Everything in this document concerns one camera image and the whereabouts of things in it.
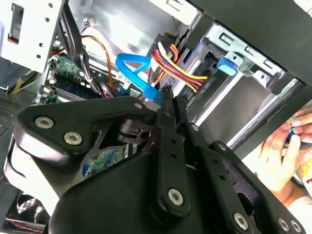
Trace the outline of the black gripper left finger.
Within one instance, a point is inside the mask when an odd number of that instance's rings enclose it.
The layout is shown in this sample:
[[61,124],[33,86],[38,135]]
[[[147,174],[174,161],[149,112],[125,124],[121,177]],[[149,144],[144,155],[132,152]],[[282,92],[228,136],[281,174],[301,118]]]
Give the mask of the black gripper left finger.
[[155,102],[157,110],[127,96],[34,105],[21,111],[13,138],[21,151],[35,160],[46,180],[46,191],[56,195],[55,202],[43,202],[45,207],[52,206],[51,216],[61,197],[87,180],[81,178],[84,160],[132,143],[138,145],[136,154],[115,165],[150,155],[154,185],[151,213],[157,219],[187,217],[190,195],[184,136],[177,130],[177,98],[170,90],[162,90]]

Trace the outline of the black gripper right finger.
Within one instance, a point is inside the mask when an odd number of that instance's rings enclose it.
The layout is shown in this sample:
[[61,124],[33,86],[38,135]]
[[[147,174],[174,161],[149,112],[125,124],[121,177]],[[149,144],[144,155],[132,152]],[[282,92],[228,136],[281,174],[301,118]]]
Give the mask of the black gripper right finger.
[[306,228],[224,143],[207,143],[177,98],[191,212],[179,234],[304,234]]

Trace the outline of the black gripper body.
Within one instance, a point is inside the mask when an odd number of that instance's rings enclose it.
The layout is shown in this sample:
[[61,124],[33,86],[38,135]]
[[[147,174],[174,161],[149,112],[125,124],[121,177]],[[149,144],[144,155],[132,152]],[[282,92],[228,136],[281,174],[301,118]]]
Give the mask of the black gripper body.
[[227,234],[216,196],[199,171],[187,168],[190,214],[173,226],[152,215],[153,159],[127,159],[69,189],[48,224],[50,234]]

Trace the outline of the person's bare hand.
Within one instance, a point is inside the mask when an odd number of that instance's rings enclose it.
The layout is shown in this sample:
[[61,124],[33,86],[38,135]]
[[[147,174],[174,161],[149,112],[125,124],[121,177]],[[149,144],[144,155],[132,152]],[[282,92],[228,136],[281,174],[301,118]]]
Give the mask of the person's bare hand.
[[312,142],[312,109],[295,113],[291,123],[284,123],[252,153],[258,159],[258,178],[282,203],[306,196],[291,178],[300,166],[302,143]]

